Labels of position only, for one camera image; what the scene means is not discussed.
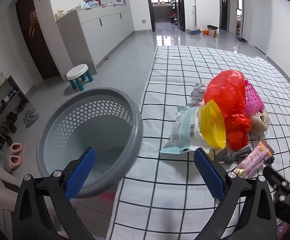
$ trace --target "barcode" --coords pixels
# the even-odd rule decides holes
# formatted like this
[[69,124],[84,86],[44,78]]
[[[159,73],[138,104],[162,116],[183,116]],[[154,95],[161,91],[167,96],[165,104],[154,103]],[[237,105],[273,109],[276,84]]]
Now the barcode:
[[194,137],[194,131],[195,131],[195,124],[191,124],[189,137]]

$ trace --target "metal pole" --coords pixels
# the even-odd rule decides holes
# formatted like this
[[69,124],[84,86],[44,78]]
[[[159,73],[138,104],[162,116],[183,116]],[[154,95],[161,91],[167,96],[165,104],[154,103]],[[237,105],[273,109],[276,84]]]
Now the metal pole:
[[195,27],[197,27],[196,0],[195,0]]

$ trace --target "white cabinet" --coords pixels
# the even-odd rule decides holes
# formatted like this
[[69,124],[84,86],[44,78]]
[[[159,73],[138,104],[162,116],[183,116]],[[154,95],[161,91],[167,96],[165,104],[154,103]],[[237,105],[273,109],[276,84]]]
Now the white cabinet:
[[128,6],[74,11],[59,19],[57,25],[72,64],[83,61],[95,74],[105,57],[134,30]]
[[101,37],[103,29],[100,19],[94,19],[83,23],[82,29],[94,64],[97,65],[106,55]]

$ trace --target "red plastic bag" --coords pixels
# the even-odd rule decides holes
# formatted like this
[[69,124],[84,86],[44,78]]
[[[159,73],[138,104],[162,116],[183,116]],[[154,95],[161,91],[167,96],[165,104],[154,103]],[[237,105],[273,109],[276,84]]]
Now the red plastic bag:
[[241,72],[226,70],[220,72],[207,86],[204,102],[210,100],[227,114],[242,114],[245,107],[245,81]]
[[245,114],[234,114],[225,118],[225,128],[230,149],[237,151],[248,144],[247,133],[251,121]]
[[236,70],[220,72],[207,86],[204,102],[210,100],[215,101],[224,115],[229,147],[232,150],[240,150],[246,146],[251,122],[243,112],[245,108],[243,74]]

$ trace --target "doorway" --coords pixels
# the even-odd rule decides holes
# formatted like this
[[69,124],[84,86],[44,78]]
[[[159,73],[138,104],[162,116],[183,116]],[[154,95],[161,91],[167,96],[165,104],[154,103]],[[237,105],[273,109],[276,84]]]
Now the doorway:
[[60,73],[46,45],[40,24],[35,13],[33,0],[18,0],[16,2],[18,22],[39,73],[43,79],[59,76]]
[[227,18],[228,18],[228,4],[227,0],[219,0],[220,15],[219,15],[219,28],[227,30]]
[[249,44],[266,54],[270,38],[271,0],[252,0],[252,24]]
[[243,31],[243,0],[229,0],[228,32],[242,36]]
[[148,0],[152,31],[185,31],[184,0]]

